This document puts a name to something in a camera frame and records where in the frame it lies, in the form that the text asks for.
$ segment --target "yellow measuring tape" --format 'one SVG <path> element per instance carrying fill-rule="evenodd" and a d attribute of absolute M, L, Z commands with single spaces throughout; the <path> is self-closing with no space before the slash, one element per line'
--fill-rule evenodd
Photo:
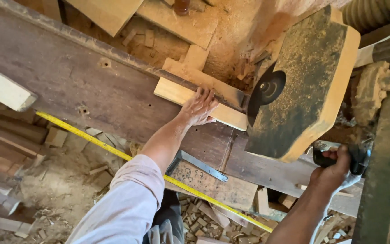
<path fill-rule="evenodd" d="M 83 132 L 83 131 L 81 131 L 81 130 L 79 130 L 79 129 L 77 129 L 77 128 L 69 125 L 69 124 L 67 124 L 66 122 L 64 122 L 64 121 L 62 121 L 60 119 L 55 118 L 52 115 L 49 115 L 49 114 L 47 114 L 45 112 L 36 112 L 36 114 L 38 116 L 44 118 L 44 119 L 47 119 L 47 120 L 51 121 L 52 123 L 58 125 L 59 127 L 64 128 L 64 129 L 66 129 L 66 130 L 68 130 L 68 131 L 70 131 L 70 132 L 72 132 L 72 133 L 74 133 L 74 134 L 84 138 L 85 140 L 87 140 L 89 142 L 92 142 L 92 143 L 98 145 L 99 147 L 102 147 L 103 149 L 105 149 L 105 150 L 107 150 L 107 151 L 109 151 L 111 153 L 114 153 L 115 155 L 117 155 L 117 156 L 119 156 L 121 158 L 126 159 L 127 161 L 132 159 L 132 157 L 130 157 L 129 155 L 123 153 L 122 151 L 117 150 L 117 149 L 109 146 L 106 143 L 103 143 L 99 139 L 97 139 L 97 138 L 95 138 L 93 136 L 90 136 L 89 134 L 87 134 L 87 133 L 85 133 L 85 132 Z M 214 205 L 216 205 L 216 206 L 218 206 L 220 208 L 223 208 L 223 209 L 225 209 L 225 210 L 227 210 L 227 211 L 229 211 L 231 213 L 235 213 L 236 215 L 239 215 L 241 218 L 243 218 L 246 221 L 248 221 L 248 222 L 250 222 L 250 223 L 252 223 L 252 224 L 254 224 L 254 225 L 256 225 L 256 226 L 258 226 L 260 228 L 262 228 L 263 230 L 266 230 L 268 232 L 272 232 L 272 230 L 273 230 L 272 228 L 268 227 L 267 225 L 261 224 L 257 220 L 255 220 L 255 219 L 253 219 L 251 217 L 248 217 L 248 216 L 244 215 L 243 213 L 240 213 L 239 211 L 237 211 L 237 210 L 235 210 L 233 208 L 228 207 L 227 205 L 225 205 L 225 204 L 223 204 L 223 203 L 221 203 L 221 202 L 219 202 L 219 201 L 217 201 L 217 200 L 207 196 L 206 194 L 204 194 L 202 192 L 199 192 L 199 191 L 193 189 L 190 186 L 187 186 L 187 185 L 181 183 L 180 181 L 178 181 L 178 180 L 176 180 L 174 178 L 171 178 L 168 175 L 164 175 L 163 177 L 165 178 L 165 180 L 173 183 L 174 185 L 176 185 L 176 186 L 178 186 L 178 187 L 180 187 L 182 189 L 187 190 L 188 192 L 192 193 L 193 195 L 195 195 L 195 196 L 197 196 L 197 197 L 199 197 L 201 199 L 204 199 L 204 200 L 206 200 L 206 201 L 208 201 L 208 202 L 210 202 L 210 203 L 212 203 L 212 204 L 214 204 Z"/>

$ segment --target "saw handle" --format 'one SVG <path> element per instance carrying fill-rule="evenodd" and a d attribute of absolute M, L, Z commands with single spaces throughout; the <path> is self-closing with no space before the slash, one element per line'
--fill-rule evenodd
<path fill-rule="evenodd" d="M 353 175 L 363 175 L 367 168 L 367 154 L 358 145 L 352 144 L 348 146 L 350 154 L 350 172 Z M 320 167 L 327 168 L 336 164 L 335 159 L 326 158 L 320 150 L 313 150 L 314 163 Z"/>

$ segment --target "long sleeve shirt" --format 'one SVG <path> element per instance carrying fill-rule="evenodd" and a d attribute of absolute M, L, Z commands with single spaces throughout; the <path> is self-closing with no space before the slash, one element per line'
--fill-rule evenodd
<path fill-rule="evenodd" d="M 66 243 L 142 243 L 164 189 L 156 163 L 146 155 L 135 156 L 118 170 L 110 191 L 82 218 Z"/>

